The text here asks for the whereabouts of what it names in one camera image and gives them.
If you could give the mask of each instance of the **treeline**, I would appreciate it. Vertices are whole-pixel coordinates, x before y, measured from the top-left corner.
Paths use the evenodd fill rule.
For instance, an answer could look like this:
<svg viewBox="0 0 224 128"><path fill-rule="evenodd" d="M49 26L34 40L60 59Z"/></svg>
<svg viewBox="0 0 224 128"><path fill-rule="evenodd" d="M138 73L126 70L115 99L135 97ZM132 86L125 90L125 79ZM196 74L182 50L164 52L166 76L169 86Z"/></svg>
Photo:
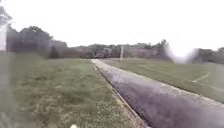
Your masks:
<svg viewBox="0 0 224 128"><path fill-rule="evenodd" d="M103 45L67 47L66 42L54 40L47 32L30 26L17 32L8 27L6 49L10 52L35 52L48 58L119 58L123 47L124 58L155 58L170 60L165 51L168 42L164 39L155 45L138 43L134 45ZM224 48L217 51L198 49L193 62L214 62L224 64Z"/></svg>
<svg viewBox="0 0 224 128"><path fill-rule="evenodd" d="M6 51L16 53L34 52L44 57L57 58L67 49L63 41L54 40L47 32L36 26L24 28L20 32L10 25L7 29Z"/></svg>

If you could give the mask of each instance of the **asphalt path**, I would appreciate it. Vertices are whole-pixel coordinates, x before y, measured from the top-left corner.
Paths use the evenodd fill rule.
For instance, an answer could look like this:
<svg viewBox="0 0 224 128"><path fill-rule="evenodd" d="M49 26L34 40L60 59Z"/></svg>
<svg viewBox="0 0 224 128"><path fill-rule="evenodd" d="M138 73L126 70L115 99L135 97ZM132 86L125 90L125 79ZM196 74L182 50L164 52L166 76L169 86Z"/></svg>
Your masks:
<svg viewBox="0 0 224 128"><path fill-rule="evenodd" d="M224 128L224 105L93 59L125 101L153 128Z"/></svg>

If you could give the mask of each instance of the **lawn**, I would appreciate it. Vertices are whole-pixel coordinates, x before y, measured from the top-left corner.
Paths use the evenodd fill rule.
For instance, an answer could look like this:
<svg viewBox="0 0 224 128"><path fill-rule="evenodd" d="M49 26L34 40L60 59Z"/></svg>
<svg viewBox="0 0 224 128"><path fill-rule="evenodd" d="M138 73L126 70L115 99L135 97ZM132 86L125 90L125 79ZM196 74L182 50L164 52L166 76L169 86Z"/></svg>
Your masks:
<svg viewBox="0 0 224 128"><path fill-rule="evenodd" d="M224 66L213 63L174 64L162 60L106 59L104 62L175 87L224 102Z"/></svg>
<svg viewBox="0 0 224 128"><path fill-rule="evenodd" d="M10 62L16 110L30 127L134 127L90 60L13 55Z"/></svg>

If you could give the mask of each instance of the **white sky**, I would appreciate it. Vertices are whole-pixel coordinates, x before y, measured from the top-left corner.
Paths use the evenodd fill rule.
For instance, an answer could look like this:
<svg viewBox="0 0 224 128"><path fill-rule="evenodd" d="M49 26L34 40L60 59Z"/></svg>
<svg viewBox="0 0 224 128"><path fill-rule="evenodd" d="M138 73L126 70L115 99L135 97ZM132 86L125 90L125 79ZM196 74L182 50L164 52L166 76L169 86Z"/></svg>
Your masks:
<svg viewBox="0 0 224 128"><path fill-rule="evenodd" d="M69 46L224 46L223 0L5 0L17 30L36 25Z"/></svg>

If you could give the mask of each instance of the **lens flare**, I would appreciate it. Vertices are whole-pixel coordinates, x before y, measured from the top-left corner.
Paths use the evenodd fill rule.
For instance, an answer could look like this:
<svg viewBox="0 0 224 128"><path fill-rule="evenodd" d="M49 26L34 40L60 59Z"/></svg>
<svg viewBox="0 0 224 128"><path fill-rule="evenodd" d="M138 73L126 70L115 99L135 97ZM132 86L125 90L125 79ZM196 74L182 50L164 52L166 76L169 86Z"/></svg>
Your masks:
<svg viewBox="0 0 224 128"><path fill-rule="evenodd" d="M195 48L181 45L168 45L165 47L165 51L168 57L175 63L191 63L198 53L198 50Z"/></svg>

